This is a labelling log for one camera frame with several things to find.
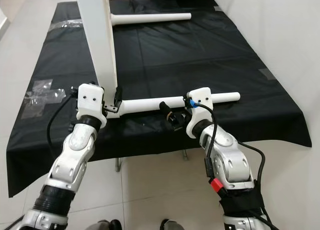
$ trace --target white metal frame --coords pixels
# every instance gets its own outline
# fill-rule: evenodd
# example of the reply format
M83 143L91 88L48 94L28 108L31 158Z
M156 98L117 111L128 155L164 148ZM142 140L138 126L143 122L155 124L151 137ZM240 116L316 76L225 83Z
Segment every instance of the white metal frame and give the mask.
M77 0L83 27L90 49L98 84L104 88L104 104L109 112L107 118L118 118L134 112L159 109L159 103L165 101L172 108L183 107L183 97L167 97L122 101L119 109L114 106L117 88L117 69L113 38L114 25L137 24L161 21L189 20L190 13L154 14L154 15L113 15L110 13L109 0ZM237 92L213 94L212 102L239 100Z

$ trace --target white pipe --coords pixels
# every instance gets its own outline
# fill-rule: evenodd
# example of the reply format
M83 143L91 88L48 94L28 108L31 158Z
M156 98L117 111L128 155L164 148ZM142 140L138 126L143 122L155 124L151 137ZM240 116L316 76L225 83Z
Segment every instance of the white pipe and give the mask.
M127 24L139 24L150 22L162 22L162 21L182 21L190 20L190 13L180 14L145 14L145 15L114 15L111 14L111 24L115 25L127 25Z
M237 101L240 99L240 94L239 92L211 94L211 98L213 103ZM162 101L164 101L170 108L185 106L182 96L127 100L122 101L119 114L122 116L128 113L159 110L159 104Z

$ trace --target robotic hand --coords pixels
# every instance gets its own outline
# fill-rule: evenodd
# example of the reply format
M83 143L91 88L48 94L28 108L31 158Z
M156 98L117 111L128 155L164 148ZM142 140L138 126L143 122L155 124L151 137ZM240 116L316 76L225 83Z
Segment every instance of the robotic hand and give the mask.
M107 123L103 94L103 88L96 85L79 87L78 123L64 140L62 153L54 161L33 208L13 224L14 229L64 230L67 227L70 204L94 153L97 133ZM255 182L248 161L238 148L238 144L243 143L237 142L215 121L210 89L193 90L183 100L192 111L186 133L197 138L205 149L206 173L209 183L221 197L225 229L268 230L271 226L272 230L277 230L264 208L261 175ZM181 129L184 117L175 117L165 103L160 104L160 109L175 130Z

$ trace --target black tablecloth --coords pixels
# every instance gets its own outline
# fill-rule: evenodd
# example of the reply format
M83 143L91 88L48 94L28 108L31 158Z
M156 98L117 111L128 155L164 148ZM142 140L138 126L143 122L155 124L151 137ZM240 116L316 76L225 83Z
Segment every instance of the black tablecloth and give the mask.
M238 102L215 105L217 120L240 141L278 139L311 146L303 113L248 45L232 21L214 11L213 0L112 0L114 14L191 12L190 21L113 28L118 84L123 98L181 96L200 87L212 93L240 92ZM76 2L59 3L52 23L79 19ZM83 28L48 32L34 81L52 79L51 89L97 81ZM57 152L75 120L68 103L52 124ZM41 117L22 119L21 106L7 146L9 195L47 173L52 158L46 126L59 104ZM99 132L92 161L198 147L184 130L172 132L161 113L128 114L108 120Z

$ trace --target blue connector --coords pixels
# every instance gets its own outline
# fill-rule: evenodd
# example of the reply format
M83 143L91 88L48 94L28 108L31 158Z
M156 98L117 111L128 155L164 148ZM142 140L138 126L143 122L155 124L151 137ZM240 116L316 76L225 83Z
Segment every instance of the blue connector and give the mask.
M197 108L198 106L196 105L196 103L190 99L190 105L192 105L193 108Z

